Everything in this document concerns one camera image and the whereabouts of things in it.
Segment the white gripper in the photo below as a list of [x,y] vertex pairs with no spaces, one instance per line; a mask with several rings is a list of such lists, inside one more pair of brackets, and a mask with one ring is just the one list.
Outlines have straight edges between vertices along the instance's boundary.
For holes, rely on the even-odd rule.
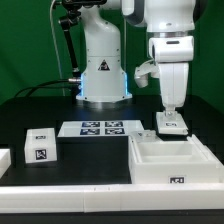
[[188,71],[188,63],[159,64],[160,91],[166,117],[174,117],[175,108],[182,107],[185,102]]

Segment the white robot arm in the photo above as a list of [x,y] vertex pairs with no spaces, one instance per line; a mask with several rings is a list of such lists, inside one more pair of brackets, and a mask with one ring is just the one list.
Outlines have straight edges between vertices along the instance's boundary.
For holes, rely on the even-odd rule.
[[[135,69],[138,86],[148,85],[150,75],[159,79],[164,110],[157,116],[179,117],[176,109],[186,98],[189,62],[194,57],[195,22],[207,0],[105,0],[105,8],[118,8],[134,27],[146,29],[150,59]],[[120,32],[102,19],[96,4],[81,8],[87,66],[82,73],[79,99],[88,103],[117,103],[131,97],[121,68]]]

